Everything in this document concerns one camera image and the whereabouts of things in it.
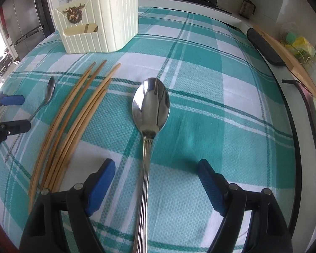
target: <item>metal spoon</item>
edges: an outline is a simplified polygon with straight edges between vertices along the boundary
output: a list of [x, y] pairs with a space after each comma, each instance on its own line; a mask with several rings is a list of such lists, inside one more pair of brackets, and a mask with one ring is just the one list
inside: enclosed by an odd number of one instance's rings
[[[38, 111], [44, 107], [45, 105], [47, 105], [50, 101], [51, 101], [51, 98], [53, 96], [53, 93], [54, 93], [54, 90], [55, 90], [55, 78], [54, 76], [51, 76], [49, 82], [48, 82], [48, 85], [47, 85], [47, 90], [46, 90], [46, 96], [44, 97], [44, 100], [43, 102], [39, 105], [39, 107], [37, 108], [37, 110], [28, 118], [29, 121], [31, 121], [34, 116], [36, 115], [36, 113], [38, 113]], [[12, 153], [12, 150], [14, 148], [14, 146], [16, 145], [16, 142], [18, 141], [18, 139], [20, 138], [22, 133], [20, 133], [17, 138], [15, 139], [13, 145], [10, 147], [6, 157], [5, 157], [5, 163], [8, 161], [9, 159], [9, 156], [10, 154]]]
[[164, 84], [157, 78], [146, 79], [132, 101], [132, 117], [143, 137], [143, 169], [137, 228], [132, 253], [147, 253], [147, 189], [152, 142], [169, 117], [170, 98]]

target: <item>yellow item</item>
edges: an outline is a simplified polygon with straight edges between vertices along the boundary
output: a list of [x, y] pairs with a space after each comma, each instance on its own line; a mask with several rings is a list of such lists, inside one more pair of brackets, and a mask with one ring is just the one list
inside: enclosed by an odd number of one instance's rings
[[294, 48], [296, 48], [298, 51], [303, 50], [306, 53], [308, 53], [309, 56], [314, 57], [316, 50], [314, 47], [308, 42], [306, 38], [303, 36], [297, 37], [295, 42], [292, 44]]

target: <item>chopstick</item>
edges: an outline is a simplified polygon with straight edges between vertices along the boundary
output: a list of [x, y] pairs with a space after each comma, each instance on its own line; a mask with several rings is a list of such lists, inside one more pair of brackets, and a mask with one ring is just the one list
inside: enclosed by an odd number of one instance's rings
[[31, 178], [30, 185], [29, 185], [29, 191], [28, 191], [28, 194], [29, 194], [29, 207], [28, 207], [28, 210], [29, 210], [29, 212], [32, 210], [32, 207], [34, 205], [37, 184], [39, 182], [39, 178], [40, 178], [40, 175], [41, 175], [43, 162], [44, 162], [44, 160], [46, 158], [48, 149], [51, 146], [52, 138], [54, 137], [54, 135], [55, 135], [55, 133], [57, 131], [57, 128], [60, 125], [60, 122], [61, 122], [64, 114], [66, 113], [69, 105], [73, 101], [74, 97], [78, 93], [79, 89], [81, 88], [81, 86], [83, 85], [85, 80], [88, 78], [88, 75], [90, 74], [91, 69], [93, 68], [93, 66], [95, 64], [96, 64], [96, 62], [93, 62], [88, 67], [88, 69], [85, 71], [85, 73], [82, 75], [82, 77], [77, 81], [75, 86], [72, 88], [72, 90], [68, 94], [66, 100], [61, 105], [61, 107], [60, 107], [60, 109], [59, 109], [59, 111], [58, 111], [58, 113], [57, 113], [57, 115], [55, 117], [55, 120], [51, 124], [51, 127], [49, 128], [48, 133], [47, 133], [45, 139], [43, 140], [43, 143], [42, 143], [40, 151], [39, 151], [39, 155], [38, 155], [38, 157], [36, 159], [36, 163], [34, 165], [33, 175], [32, 175], [32, 178]]
[[90, 97], [90, 99], [88, 100], [86, 105], [82, 108], [80, 114], [78, 115], [78, 117], [74, 121], [72, 127], [70, 128], [70, 130], [65, 138], [65, 141], [61, 145], [61, 148], [57, 151], [57, 155], [56, 155], [56, 157], [51, 165], [50, 171], [46, 177], [46, 181], [44, 184], [45, 188], [48, 188], [50, 190], [52, 189], [53, 184], [55, 182], [54, 178], [56, 178], [56, 176], [57, 176], [57, 172], [63, 163], [63, 160], [64, 160], [64, 158], [68, 152], [68, 149], [70, 147], [70, 144], [73, 142], [74, 136], [77, 133], [77, 131], [79, 130], [80, 125], [82, 124], [82, 121], [85, 119], [87, 113], [91, 110], [92, 104], [94, 104], [95, 97], [97, 95], [99, 95], [99, 93], [103, 92], [106, 89], [107, 83], [109, 82], [109, 80], [111, 79], [111, 77], [115, 73], [115, 71], [120, 67], [120, 65], [121, 64], [119, 63], [112, 68], [112, 70], [108, 73], [108, 75], [105, 77], [105, 79], [95, 89], [94, 93], [92, 94], [92, 96]]
[[90, 111], [88, 111], [85, 118], [81, 121], [81, 125], [79, 126], [77, 133], [75, 134], [75, 137], [72, 141], [72, 143], [69, 146], [69, 149], [63, 159], [62, 165], [58, 169], [57, 177], [53, 177], [53, 186], [52, 191], [57, 192], [60, 189], [60, 185], [62, 183], [64, 174], [67, 170], [68, 164], [70, 162], [70, 159], [72, 155], [74, 154], [75, 149], [77, 148], [81, 137], [87, 128], [91, 118], [93, 117], [94, 113], [96, 112], [98, 106], [100, 105], [101, 101], [103, 100], [105, 94], [107, 93], [107, 87], [111, 83], [111, 79], [108, 81], [108, 83], [105, 85], [105, 90], [101, 91], [96, 97], [95, 102], [93, 103], [92, 107], [90, 108]]
[[58, 124], [59, 121], [62, 120], [64, 113], [66, 112], [67, 109], [64, 109], [65, 106], [67, 105], [67, 103], [71, 103], [71, 101], [73, 100], [73, 98], [75, 97], [75, 95], [77, 94], [78, 90], [80, 89], [81, 85], [85, 82], [85, 80], [87, 79], [88, 75], [90, 74], [91, 69], [93, 68], [93, 66], [96, 64], [96, 62], [93, 62], [89, 68], [84, 72], [84, 74], [82, 75], [82, 77], [77, 81], [76, 85], [71, 89], [70, 93], [68, 94], [66, 100], [62, 103], [56, 117], [55, 120], [53, 121], [53, 123], [51, 124], [50, 128], [48, 129], [48, 133], [45, 137], [45, 139], [42, 142], [42, 145], [40, 147], [39, 150], [39, 155], [36, 159], [36, 163], [34, 165], [34, 170], [33, 170], [33, 174], [32, 174], [32, 178], [30, 181], [30, 185], [29, 185], [29, 190], [28, 190], [28, 195], [31, 195], [31, 189], [33, 187], [33, 183], [34, 183], [34, 178], [37, 175], [37, 170], [39, 167], [39, 163], [43, 163], [43, 160], [45, 159], [44, 157], [44, 153], [46, 153], [46, 151], [44, 151], [45, 149], [48, 150], [48, 148], [51, 145], [51, 139], [53, 137], [53, 135], [55, 134], [57, 128], [58, 128]]
[[97, 76], [97, 74], [100, 72], [100, 70], [102, 69], [102, 67], [105, 65], [106, 60], [104, 60], [100, 66], [95, 70], [95, 72], [91, 75], [90, 79], [87, 81], [86, 85], [84, 86], [84, 88], [80, 91], [79, 95], [76, 97], [75, 102], [71, 105], [71, 108], [69, 110], [69, 112], [66, 115], [66, 118], [63, 120], [63, 124], [61, 126], [61, 129], [59, 130], [55, 141], [53, 143], [53, 147], [51, 149], [51, 153], [49, 154], [47, 163], [46, 163], [46, 167], [44, 169], [44, 173], [43, 173], [43, 178], [42, 178], [42, 182], [41, 182], [41, 190], [44, 187], [44, 184], [46, 182], [46, 177], [48, 176], [49, 170], [51, 168], [51, 163], [53, 162], [56, 150], [58, 148], [59, 142], [61, 140], [62, 134], [64, 129], [66, 128], [67, 123], [70, 120], [71, 115], [73, 114], [75, 108], [77, 107], [78, 103], [80, 102], [81, 98], [83, 97], [83, 95], [85, 94], [85, 92], [87, 91], [87, 89], [89, 88], [89, 86], [91, 85], [91, 83], [93, 82], [93, 80], [95, 79], [95, 77]]

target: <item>checkered tablecloth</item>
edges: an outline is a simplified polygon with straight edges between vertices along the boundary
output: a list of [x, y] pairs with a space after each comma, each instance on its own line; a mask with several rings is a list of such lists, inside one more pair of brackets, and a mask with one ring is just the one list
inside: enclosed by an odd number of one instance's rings
[[[0, 223], [16, 246], [28, 217], [27, 191], [40, 144], [72, 86], [93, 61], [98, 65], [104, 59], [106, 65], [74, 117], [111, 67], [118, 62], [122, 66], [83, 134], [61, 189], [84, 182], [106, 158], [115, 161], [113, 182], [91, 217], [106, 252], [132, 251], [142, 139], [132, 121], [131, 103], [148, 77], [164, 83], [171, 101], [169, 119], [153, 145], [149, 252], [206, 252], [211, 244], [222, 217], [196, 175], [201, 159], [243, 189], [270, 187], [289, 222], [295, 183], [292, 132], [277, 83], [261, 55], [242, 32], [217, 20], [139, 8], [139, 33], [122, 50], [66, 54], [56, 32], [4, 83], [4, 93], [25, 97], [21, 106], [0, 108], [0, 121], [9, 121], [28, 118], [43, 100], [49, 78], [57, 80], [51, 103], [37, 113], [6, 164], [15, 136], [0, 146]], [[249, 216], [236, 251], [244, 243]], [[69, 245], [77, 252], [68, 216], [62, 217]]]

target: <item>gold emblem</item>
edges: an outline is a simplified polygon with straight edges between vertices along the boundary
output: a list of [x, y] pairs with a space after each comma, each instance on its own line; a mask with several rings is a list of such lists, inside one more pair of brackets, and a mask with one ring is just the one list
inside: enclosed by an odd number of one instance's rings
[[73, 24], [76, 24], [76, 23], [78, 23], [79, 21], [82, 20], [82, 11], [81, 11], [81, 9], [85, 5], [86, 4], [84, 3], [83, 5], [80, 4], [78, 7], [77, 6], [70, 7], [69, 9], [64, 10], [63, 13], [67, 14], [67, 18], [68, 18], [69, 22], [71, 22]]

